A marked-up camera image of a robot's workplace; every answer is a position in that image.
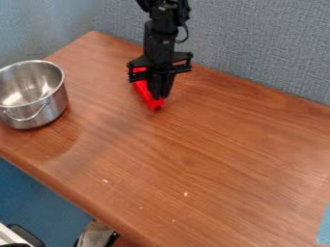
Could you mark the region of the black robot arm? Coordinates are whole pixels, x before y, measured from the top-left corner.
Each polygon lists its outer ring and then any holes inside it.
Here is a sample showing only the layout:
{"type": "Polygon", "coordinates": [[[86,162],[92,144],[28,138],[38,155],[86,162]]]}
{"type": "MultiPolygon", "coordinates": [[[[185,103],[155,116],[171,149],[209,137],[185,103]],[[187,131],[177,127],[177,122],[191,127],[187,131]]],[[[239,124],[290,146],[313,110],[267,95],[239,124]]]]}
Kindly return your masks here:
{"type": "Polygon", "coordinates": [[[167,98],[175,75],[193,69],[193,52],[178,52],[175,45],[189,37],[189,0],[137,0],[150,15],[145,23],[143,54],[129,62],[129,82],[147,81],[154,100],[167,98]]]}

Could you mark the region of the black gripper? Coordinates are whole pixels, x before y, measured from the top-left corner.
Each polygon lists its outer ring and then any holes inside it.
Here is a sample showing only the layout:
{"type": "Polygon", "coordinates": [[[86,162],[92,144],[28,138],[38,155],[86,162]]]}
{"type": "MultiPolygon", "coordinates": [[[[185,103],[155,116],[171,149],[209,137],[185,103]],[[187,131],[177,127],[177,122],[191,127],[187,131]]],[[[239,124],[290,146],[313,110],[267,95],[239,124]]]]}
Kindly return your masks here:
{"type": "Polygon", "coordinates": [[[174,84],[175,74],[193,69],[193,52],[175,52],[169,62],[155,64],[146,55],[127,63],[129,82],[147,80],[149,91],[154,99],[167,98],[174,84]]]}

